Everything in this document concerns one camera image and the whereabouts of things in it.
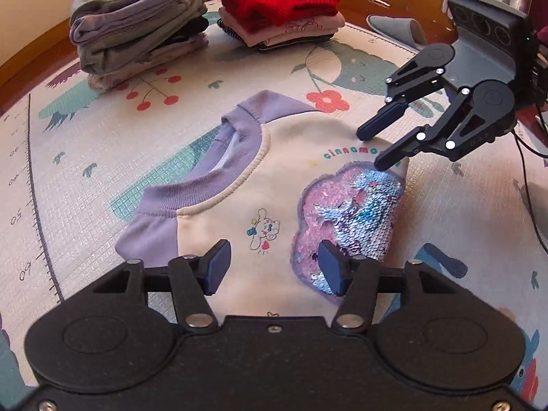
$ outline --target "pink folded shirt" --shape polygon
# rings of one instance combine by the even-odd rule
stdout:
[[[254,34],[250,34],[224,7],[219,8],[219,15],[223,19],[223,23],[236,32],[249,47],[258,45],[261,42],[264,42],[266,46],[272,46],[300,37],[317,37],[319,35],[334,34],[345,24],[345,19],[339,12],[332,17],[318,15],[301,18],[284,26],[270,26]]]

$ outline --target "metal screw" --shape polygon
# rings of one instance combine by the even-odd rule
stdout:
[[[272,326],[268,326],[267,331],[271,334],[279,334],[282,331],[282,327],[277,324],[273,324]]]
[[[213,317],[206,313],[193,313],[186,317],[186,323],[191,328],[206,328],[213,323]]]
[[[356,329],[363,325],[365,321],[355,313],[346,313],[337,318],[337,323],[345,329]]]
[[[49,400],[44,400],[38,405],[38,411],[57,411],[57,405]]]
[[[511,406],[508,402],[497,402],[493,405],[493,411],[510,411]]]

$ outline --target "slipper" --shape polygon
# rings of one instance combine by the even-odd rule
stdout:
[[[413,18],[370,15],[367,17],[367,24],[377,34],[388,37],[400,46],[420,51],[428,45],[423,27]]]

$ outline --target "printed number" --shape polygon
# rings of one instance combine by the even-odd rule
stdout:
[[[18,209],[17,214],[12,217],[12,220],[10,221],[10,224],[13,225],[20,219],[21,219],[21,209]]]
[[[21,281],[25,280],[25,277],[26,276],[31,276],[31,263],[28,262],[26,265],[25,265],[25,269],[21,271],[21,273],[19,273],[19,279]]]

